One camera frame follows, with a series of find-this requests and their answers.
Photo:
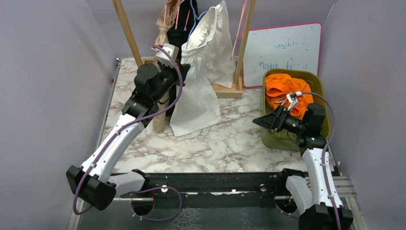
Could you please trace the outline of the olive green plastic bin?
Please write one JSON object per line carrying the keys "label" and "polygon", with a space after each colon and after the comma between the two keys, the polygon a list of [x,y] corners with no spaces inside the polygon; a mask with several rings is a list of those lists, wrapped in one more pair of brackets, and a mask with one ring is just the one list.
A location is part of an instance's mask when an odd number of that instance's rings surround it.
{"label": "olive green plastic bin", "polygon": [[322,99],[319,77],[308,71],[271,69],[264,74],[261,141],[269,148],[301,150],[307,142],[321,144],[331,137],[333,126]]}

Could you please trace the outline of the orange shorts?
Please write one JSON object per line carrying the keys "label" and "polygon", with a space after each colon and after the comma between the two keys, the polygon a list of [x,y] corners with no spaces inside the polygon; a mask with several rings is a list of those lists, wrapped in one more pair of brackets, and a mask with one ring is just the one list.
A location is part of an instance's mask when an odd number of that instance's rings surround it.
{"label": "orange shorts", "polygon": [[[271,109],[275,110],[279,105],[287,108],[290,103],[286,95],[297,91],[310,92],[311,88],[304,80],[293,78],[285,73],[270,74],[265,78],[265,102]],[[302,119],[307,106],[313,102],[313,97],[310,94],[300,96],[298,104],[291,111],[291,115]]]}

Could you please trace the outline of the white shorts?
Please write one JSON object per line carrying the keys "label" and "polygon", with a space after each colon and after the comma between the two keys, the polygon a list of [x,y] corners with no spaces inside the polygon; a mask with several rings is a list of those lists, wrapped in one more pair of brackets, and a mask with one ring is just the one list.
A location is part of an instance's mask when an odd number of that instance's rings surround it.
{"label": "white shorts", "polygon": [[189,65],[190,69],[169,123],[175,136],[222,120],[212,85],[226,88],[233,85],[236,61],[232,51],[227,5],[223,0],[206,11],[181,46],[181,64]]}

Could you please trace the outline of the blue wire hanger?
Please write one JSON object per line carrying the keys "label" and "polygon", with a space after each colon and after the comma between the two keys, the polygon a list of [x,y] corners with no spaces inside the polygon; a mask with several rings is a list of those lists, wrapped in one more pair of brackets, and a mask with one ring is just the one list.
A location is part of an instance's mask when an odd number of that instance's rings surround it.
{"label": "blue wire hanger", "polygon": [[[192,28],[190,29],[189,33],[188,33],[186,45],[185,45],[184,48],[182,48],[182,49],[185,49],[185,50],[188,48],[188,45],[189,45],[189,42],[190,42],[190,37],[191,37],[193,31],[195,30],[196,26],[198,25],[199,21],[204,17],[205,14],[207,14],[208,12],[214,11],[214,6],[213,6],[213,7],[210,7],[210,9],[208,9],[206,11],[203,11],[200,15],[198,15],[197,10],[195,9],[195,7],[193,5],[192,0],[189,0],[189,4],[190,4],[191,10],[192,10],[193,25],[192,25]],[[206,30],[204,32],[204,34],[199,37],[199,42],[200,42],[199,44],[200,45],[202,45],[203,42],[207,42],[208,35],[209,35],[209,31]]]}

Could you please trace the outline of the pink framed whiteboard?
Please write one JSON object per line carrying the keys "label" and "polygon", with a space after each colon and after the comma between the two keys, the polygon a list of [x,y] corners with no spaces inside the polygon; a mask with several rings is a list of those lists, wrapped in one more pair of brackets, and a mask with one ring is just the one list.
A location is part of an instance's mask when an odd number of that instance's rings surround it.
{"label": "pink framed whiteboard", "polygon": [[304,70],[318,74],[321,23],[251,29],[242,62],[245,88],[260,87],[271,69]]}

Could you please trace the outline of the pink wire hanger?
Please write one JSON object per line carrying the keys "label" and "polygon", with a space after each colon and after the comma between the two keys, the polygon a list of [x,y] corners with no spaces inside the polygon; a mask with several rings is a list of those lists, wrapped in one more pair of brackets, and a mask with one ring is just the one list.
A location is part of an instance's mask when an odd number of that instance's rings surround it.
{"label": "pink wire hanger", "polygon": [[243,5],[242,5],[242,9],[241,9],[241,13],[240,13],[240,18],[239,18],[239,23],[238,23],[238,27],[237,27],[237,32],[236,32],[236,37],[234,40],[234,44],[233,44],[233,49],[232,49],[232,53],[231,53],[231,58],[232,59],[235,56],[235,50],[236,50],[236,46],[237,46],[237,41],[239,38],[239,34],[240,34],[240,29],[241,29],[241,25],[242,25],[242,21],[244,19],[244,14],[245,14],[245,10],[247,7],[247,2],[248,0],[244,0]]}

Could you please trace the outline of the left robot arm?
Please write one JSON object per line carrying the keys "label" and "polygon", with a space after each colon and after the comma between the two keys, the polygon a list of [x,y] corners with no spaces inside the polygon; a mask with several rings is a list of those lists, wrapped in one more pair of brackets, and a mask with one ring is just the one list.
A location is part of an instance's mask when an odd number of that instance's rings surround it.
{"label": "left robot arm", "polygon": [[67,180],[74,194],[73,211],[78,199],[90,207],[104,210],[116,196],[134,192],[143,197],[150,192],[147,176],[140,170],[112,175],[113,169],[131,142],[159,114],[158,102],[171,87],[184,86],[189,64],[177,63],[171,68],[147,63],[138,67],[134,78],[135,89],[124,104],[118,121],[106,139],[80,167],[70,166]]}

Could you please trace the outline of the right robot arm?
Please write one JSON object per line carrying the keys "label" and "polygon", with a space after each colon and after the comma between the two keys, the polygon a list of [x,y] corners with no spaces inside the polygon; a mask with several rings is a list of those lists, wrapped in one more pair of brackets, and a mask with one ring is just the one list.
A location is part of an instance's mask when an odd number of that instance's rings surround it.
{"label": "right robot arm", "polygon": [[296,134],[296,144],[305,161],[308,180],[301,171],[284,169],[283,178],[276,182],[282,195],[291,194],[300,213],[301,230],[348,230],[353,213],[346,209],[337,195],[329,165],[327,141],[321,135],[325,108],[310,103],[302,119],[291,116],[280,105],[272,113],[253,119],[253,123],[270,131],[287,130]]}

